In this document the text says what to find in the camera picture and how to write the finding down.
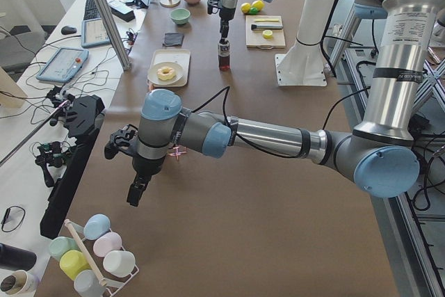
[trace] green bowl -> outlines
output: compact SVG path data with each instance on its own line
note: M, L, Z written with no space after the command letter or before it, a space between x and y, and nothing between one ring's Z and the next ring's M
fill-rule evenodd
M175 24L186 24L190 17L190 11L185 8L177 8L176 10L172 10L170 17Z

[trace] black cylinder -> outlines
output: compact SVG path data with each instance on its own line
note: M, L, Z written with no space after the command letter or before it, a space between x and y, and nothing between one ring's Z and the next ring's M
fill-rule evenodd
M36 260L37 255L29 250L22 250L0 243L0 268L2 269L28 271L34 267Z

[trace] table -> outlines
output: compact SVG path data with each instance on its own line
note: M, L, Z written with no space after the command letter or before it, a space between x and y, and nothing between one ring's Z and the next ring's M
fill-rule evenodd
M252 0L239 0L239 3ZM293 44L304 0L274 0L265 15L281 15L287 49ZM188 84L172 89L195 108L221 88L232 88L227 112L240 118L290 127L320 129L338 100L335 80L326 88L279 87L276 50L246 49L244 17L231 21L231 72L219 72L219 17L205 1L187 6L184 27L171 9L153 0L132 68L124 73L107 110L68 217L85 223L93 214L110 217L111 227L136 256L140 273L119 294L125 296L396 296L370 198L332 170L310 161L278 159L231 147L215 160L188 151L167 158L149 183L139 207L126 202L134 178L123 154L106 161L109 134L138 124L147 70L165 32L185 34L191 50ZM222 99L207 106L220 112ZM328 129L350 131L337 109ZM76 296L70 281L50 261L36 296Z
M53 43L61 38L65 38L60 33L63 26L75 26L77 28L77 34L81 32L81 21L83 19L83 11L86 0L76 0L72 7L67 11L66 15L59 22L54 32L49 36L47 44ZM135 10L136 19L131 22L124 22L121 19L114 17L120 35L126 36L125 32L128 29L137 31L144 19L145 10ZM70 38L64 41L56 42L53 44L56 47L80 47L80 38ZM73 80L67 83L71 86L80 76L81 80L78 84L70 88L68 92L73 95L78 95L83 87L85 93L94 91L92 94L100 96L104 102L105 107L110 106L111 99L114 95L114 90L118 86L119 78L122 74L122 66L116 57L113 49L110 49L111 45L104 45L102 47L91 48L89 58L84 65L84 68L78 73ZM56 51L53 47L45 47L33 60L33 62L46 62ZM105 63L101 64L95 74L88 74L98 63L108 59ZM50 83L39 82L35 75L37 74L39 67L37 65L30 66L25 73L21 76L18 85L27 93L29 97L44 97L48 90L52 87ZM29 109L27 112L20 116L13 118L1 117L15 115L24 111L29 105L25 103L20 109L7 109L0 108L0 133L2 133L2 140L0 145L0 157L3 158L9 151L11 151L27 134L29 134L36 125L30 123L32 112L34 108ZM48 116L41 110L35 114L34 121L39 121ZM43 213L47 208L47 198L51 192L51 189L45 186L42 170L39 166L34 164L34 157L30 152L31 146L34 142L47 143L52 141L63 141L66 139L67 130L63 128L62 124L58 124L56 127L44 126L32 139L21 148L5 165L0 169L0 212L3 215L4 210L11 205L20 205L26 209L26 217L22 226L11 233L0 232L0 242L12 245L18 248L31 250L38 255L36 265L31 269L31 272L36 274L39 278L43 276L46 269L47 262L49 260L49 254L47 252L47 246L50 240L40 236L40 220L43 217ZM60 177L63 172L62 169L49 168L53 177ZM0 269L0 278L10 275L10 271Z

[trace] donut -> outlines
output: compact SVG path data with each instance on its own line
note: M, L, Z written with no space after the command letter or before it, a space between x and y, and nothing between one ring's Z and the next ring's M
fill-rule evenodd
M170 66L163 66L158 69L159 80L170 80L176 76L176 71Z

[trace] wooden cutting board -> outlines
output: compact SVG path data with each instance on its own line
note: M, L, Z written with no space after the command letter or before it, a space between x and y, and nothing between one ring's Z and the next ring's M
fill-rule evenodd
M255 21L258 19L278 19L278 22L267 21ZM246 15L245 16L245 44L248 48L285 48L286 42L284 41L284 30L273 30L272 38L264 38L263 31L253 31L251 26L253 24L267 24L282 26L283 21L280 15Z

